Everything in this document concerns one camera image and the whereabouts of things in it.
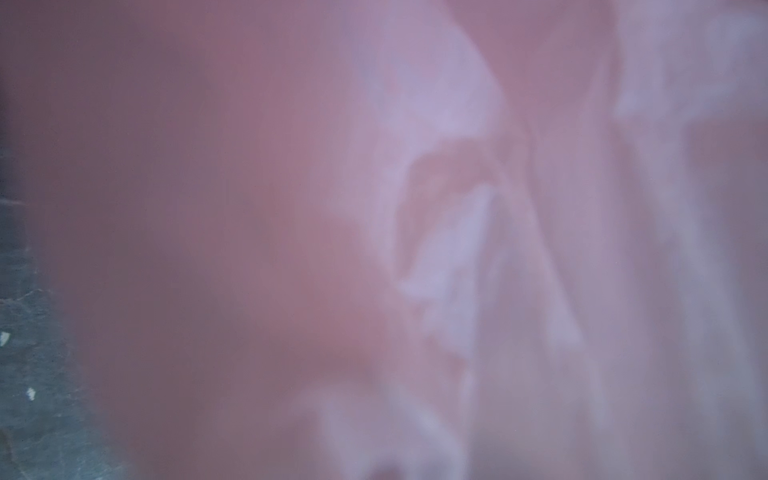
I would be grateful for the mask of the pink plastic bag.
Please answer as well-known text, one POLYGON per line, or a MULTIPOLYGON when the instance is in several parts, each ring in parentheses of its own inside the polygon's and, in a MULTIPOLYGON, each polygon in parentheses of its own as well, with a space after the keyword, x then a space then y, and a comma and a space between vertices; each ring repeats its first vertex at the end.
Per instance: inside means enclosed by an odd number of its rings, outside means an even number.
POLYGON ((150 479, 763 479, 763 1, 5 1, 150 479))

